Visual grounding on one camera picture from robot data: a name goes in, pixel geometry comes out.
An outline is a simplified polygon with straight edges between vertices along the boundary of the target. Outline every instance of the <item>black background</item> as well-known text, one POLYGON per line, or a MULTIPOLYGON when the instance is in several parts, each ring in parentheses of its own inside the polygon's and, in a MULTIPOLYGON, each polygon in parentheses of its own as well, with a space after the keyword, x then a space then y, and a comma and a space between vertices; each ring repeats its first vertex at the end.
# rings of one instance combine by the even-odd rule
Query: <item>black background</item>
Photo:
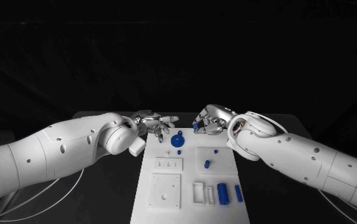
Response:
POLYGON ((292 114, 357 156, 357 0, 0 0, 0 127, 80 110, 292 114))

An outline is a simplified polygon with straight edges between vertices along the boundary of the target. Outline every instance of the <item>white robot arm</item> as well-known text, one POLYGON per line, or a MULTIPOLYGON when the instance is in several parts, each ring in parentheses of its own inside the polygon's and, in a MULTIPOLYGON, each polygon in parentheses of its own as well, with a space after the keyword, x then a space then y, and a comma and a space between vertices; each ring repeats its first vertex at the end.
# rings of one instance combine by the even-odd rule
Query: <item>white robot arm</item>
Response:
POLYGON ((54 123, 24 139, 0 146, 0 197, 19 188, 76 173, 107 155, 126 149, 138 156, 153 133, 162 141, 178 117, 161 117, 149 110, 130 117, 106 113, 54 123))
POLYGON ((258 114, 238 115, 228 108, 209 104, 192 122, 194 133, 217 135, 222 128, 227 128, 227 146, 245 159, 261 159, 287 177, 357 205, 353 157, 294 134, 276 134, 258 114))

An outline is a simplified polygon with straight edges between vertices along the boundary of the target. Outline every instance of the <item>white cable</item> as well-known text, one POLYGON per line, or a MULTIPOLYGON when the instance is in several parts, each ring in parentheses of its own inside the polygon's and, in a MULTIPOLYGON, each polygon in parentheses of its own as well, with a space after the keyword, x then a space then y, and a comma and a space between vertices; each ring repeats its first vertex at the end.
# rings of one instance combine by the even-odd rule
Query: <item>white cable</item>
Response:
POLYGON ((330 203, 330 205, 333 206, 333 208, 339 211, 339 213, 349 219, 349 221, 357 224, 357 222, 349 218, 349 216, 336 208, 336 206, 332 204, 332 202, 329 201, 329 199, 325 197, 325 194, 317 190, 317 192, 320 193, 320 195, 323 196, 325 200, 330 203))
MULTIPOLYGON (((286 129, 281 127, 281 125, 274 122, 270 118, 264 117, 263 115, 254 113, 256 115, 258 115, 260 117, 266 118, 267 121, 270 121, 281 130, 284 133, 287 133, 286 129)), ((333 208, 339 211, 339 213, 349 219, 349 221, 357 224, 357 222, 346 216, 346 214, 338 209, 338 207, 332 204, 332 202, 329 201, 329 199, 325 197, 325 194, 319 191, 317 189, 317 192, 320 193, 320 195, 323 196, 325 200, 330 203, 330 205, 333 206, 333 208)), ((346 201, 343 201, 355 210, 357 210, 357 207, 353 207, 346 201)))
MULTIPOLYGON (((66 195, 58 199, 58 201, 57 201, 50 207, 47 207, 44 210, 41 210, 35 215, 38 215, 38 214, 41 214, 44 211, 47 211, 47 210, 48 210, 48 209, 50 209, 50 208, 51 208, 51 207, 64 199, 64 197, 68 195, 68 193, 71 192, 73 188, 76 187, 76 184, 77 184, 77 182, 78 182, 78 180, 80 180, 80 178, 81 178, 81 174, 83 174, 83 169, 81 169, 81 172, 80 172, 77 181, 76 181, 76 183, 74 183, 71 189, 70 189, 68 192, 66 193, 66 195)), ((28 217, 25 217, 25 218, 22 218, 22 219, 18 219, 18 220, 0 220, 0 223, 1 223, 1 222, 12 222, 12 221, 25 220, 25 219, 34 217, 35 215, 31 215, 31 216, 28 216, 28 217)))
POLYGON ((4 211, 2 213, 0 213, 0 216, 5 215, 7 213, 9 213, 11 211, 14 211, 17 208, 19 208, 27 202, 30 202, 51 186, 53 184, 58 181, 58 179, 42 189, 42 191, 32 196, 25 202, 22 202, 19 205, 17 205, 15 207, 12 207, 9 210, 4 211))

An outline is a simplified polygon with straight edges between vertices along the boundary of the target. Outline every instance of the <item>black table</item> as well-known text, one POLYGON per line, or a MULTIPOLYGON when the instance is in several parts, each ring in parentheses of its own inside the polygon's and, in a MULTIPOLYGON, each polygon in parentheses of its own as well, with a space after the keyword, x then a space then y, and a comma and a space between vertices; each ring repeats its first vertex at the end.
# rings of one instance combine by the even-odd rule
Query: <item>black table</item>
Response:
MULTIPOLYGON (((81 111, 73 115, 73 118, 106 112, 81 111)), ((132 114, 123 111, 116 113, 123 116, 132 114)), ((179 117, 175 127, 191 127, 191 122, 197 116, 197 113, 159 114, 179 117)), ((266 116, 279 122, 290 133, 309 138, 294 116, 284 114, 266 114, 266 116)), ((143 152, 138 157, 133 157, 125 151, 116 156, 102 157, 84 169, 80 182, 63 201, 42 214, 17 223, 129 223, 142 156, 143 152)), ((281 175, 269 168, 261 160, 248 161, 235 152, 234 159, 250 224, 351 223, 313 188, 281 175)), ((22 218, 50 206, 71 188, 77 176, 78 172, 60 179, 48 191, 28 205, 8 213, 4 219, 22 218)), ((44 182, 19 190, 12 206, 27 200, 47 185, 48 182, 44 182)), ((353 218, 355 213, 349 207, 333 197, 329 198, 353 218)))

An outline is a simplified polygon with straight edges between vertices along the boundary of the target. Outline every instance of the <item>small blue cylinder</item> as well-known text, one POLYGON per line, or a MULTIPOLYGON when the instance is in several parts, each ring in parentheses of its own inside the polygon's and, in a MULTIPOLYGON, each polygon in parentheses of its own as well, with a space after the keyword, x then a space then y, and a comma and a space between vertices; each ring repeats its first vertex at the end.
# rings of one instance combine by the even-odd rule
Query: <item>small blue cylinder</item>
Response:
POLYGON ((205 161, 204 162, 204 168, 208 169, 208 167, 209 167, 209 161, 205 161))
POLYGON ((228 205, 228 194, 225 184, 217 184, 217 198, 220 205, 228 205))
POLYGON ((243 201, 243 198, 241 198, 241 193, 240 193, 238 185, 235 185, 234 188, 235 188, 235 198, 237 198, 237 201, 241 202, 243 201))

